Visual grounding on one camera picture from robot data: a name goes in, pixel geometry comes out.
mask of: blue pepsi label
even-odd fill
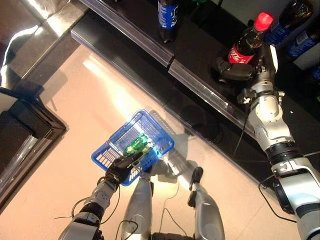
[[[320,84],[320,65],[312,69],[311,74],[313,78]]]
[[[271,26],[270,30],[265,34],[264,41],[267,44],[276,45],[280,43],[290,33],[291,33],[291,30],[282,26],[278,20]]]
[[[172,29],[178,21],[178,4],[165,6],[158,2],[159,24],[164,29]]]
[[[299,57],[316,44],[317,42],[308,37],[306,31],[303,31],[288,45],[286,51],[291,57]]]

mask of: pepsi bottle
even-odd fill
[[[313,6],[308,0],[293,0],[283,10],[270,31],[264,36],[267,44],[280,43],[294,29],[304,24],[311,16]]]
[[[178,0],[158,0],[159,36],[165,44],[177,37],[178,8]]]
[[[287,54],[297,58],[311,49],[320,41],[320,16],[318,15],[311,25],[290,42],[286,48]]]

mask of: soda bottle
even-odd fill
[[[129,156],[142,152],[148,153],[152,149],[152,143],[148,135],[140,133],[123,151],[123,156]]]
[[[283,10],[270,31],[265,34],[267,44],[278,44],[294,29],[304,24],[311,16],[313,6],[308,0],[293,0]]]
[[[231,64],[247,64],[263,42],[263,35],[273,21],[267,12],[261,12],[252,27],[245,30],[242,37],[232,46],[228,54]]]
[[[308,51],[320,41],[320,16],[318,15],[311,25],[300,33],[296,38],[288,44],[286,48],[287,54],[294,58],[299,57]]]
[[[178,0],[158,0],[158,29],[165,44],[177,37],[178,8]]]

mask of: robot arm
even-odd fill
[[[249,89],[238,96],[250,104],[248,121],[255,139],[266,153],[275,176],[273,184],[282,209],[295,215],[302,240],[320,237],[320,174],[300,153],[283,121],[283,92],[274,91],[277,56],[273,46],[263,45]]]
[[[142,155],[139,152],[127,158],[117,159],[108,168],[105,177],[98,183],[84,206],[65,228],[59,240],[103,240],[99,230],[105,210],[110,205],[110,199],[129,175],[133,162]]]

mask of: coca-cola label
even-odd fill
[[[233,45],[228,54],[228,60],[231,64],[247,64],[254,55],[245,56],[239,53],[236,49],[236,45]]]

